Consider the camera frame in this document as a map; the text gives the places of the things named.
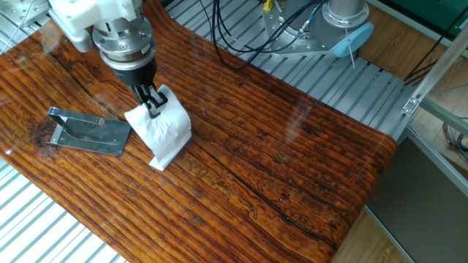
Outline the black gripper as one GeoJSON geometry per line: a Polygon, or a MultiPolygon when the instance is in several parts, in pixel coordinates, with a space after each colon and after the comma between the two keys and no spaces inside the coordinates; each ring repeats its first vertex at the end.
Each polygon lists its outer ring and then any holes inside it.
{"type": "Polygon", "coordinates": [[[168,102],[167,97],[153,86],[157,65],[151,60],[146,65],[133,70],[113,69],[115,76],[136,96],[139,104],[145,104],[150,118],[160,115],[160,107],[168,102]]]}

